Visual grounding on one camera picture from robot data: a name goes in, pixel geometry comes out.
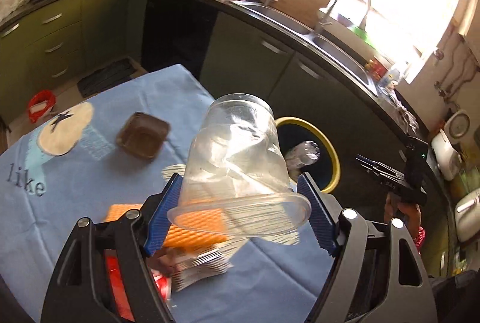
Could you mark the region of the person's right hand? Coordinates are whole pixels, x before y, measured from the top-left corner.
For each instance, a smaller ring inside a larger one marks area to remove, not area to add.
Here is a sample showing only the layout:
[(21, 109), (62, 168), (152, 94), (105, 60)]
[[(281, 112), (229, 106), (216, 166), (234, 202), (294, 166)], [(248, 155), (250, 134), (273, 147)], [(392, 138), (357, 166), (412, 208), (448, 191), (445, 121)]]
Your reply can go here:
[(397, 217), (397, 212), (400, 212), (401, 217), (407, 219), (407, 228), (412, 239), (416, 239), (420, 233), (420, 227), (422, 224), (420, 207), (414, 203), (404, 203), (399, 201), (393, 193), (388, 193), (385, 201), (384, 221), (386, 223), (389, 222), (393, 217)]

